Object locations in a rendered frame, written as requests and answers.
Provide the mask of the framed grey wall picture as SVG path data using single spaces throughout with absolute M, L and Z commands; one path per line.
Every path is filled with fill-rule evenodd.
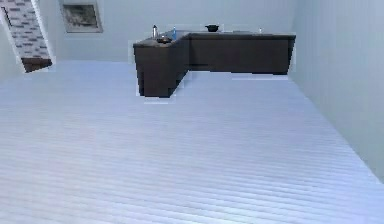
M 102 33 L 96 0 L 61 0 L 61 12 L 67 33 Z

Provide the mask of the dark brown kitchen counter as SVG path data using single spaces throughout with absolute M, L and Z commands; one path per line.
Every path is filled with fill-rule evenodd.
M 133 45 L 139 94 L 168 98 L 189 71 L 285 75 L 294 34 L 179 31 L 162 44 L 148 38 Z

